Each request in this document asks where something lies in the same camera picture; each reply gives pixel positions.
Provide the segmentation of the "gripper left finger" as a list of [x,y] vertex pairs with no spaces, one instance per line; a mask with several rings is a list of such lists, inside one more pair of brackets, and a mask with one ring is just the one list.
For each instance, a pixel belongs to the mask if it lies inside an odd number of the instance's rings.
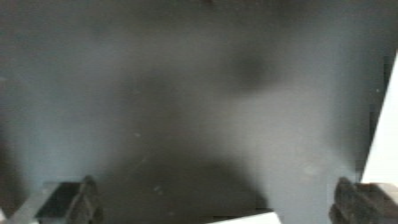
[[94,178],[46,182],[0,224],[103,224],[104,214]]

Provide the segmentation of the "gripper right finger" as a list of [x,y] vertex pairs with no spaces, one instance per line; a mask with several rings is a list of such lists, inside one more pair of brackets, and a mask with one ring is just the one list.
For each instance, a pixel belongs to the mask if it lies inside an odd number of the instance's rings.
[[332,224],[398,224],[398,185],[339,178],[328,210]]

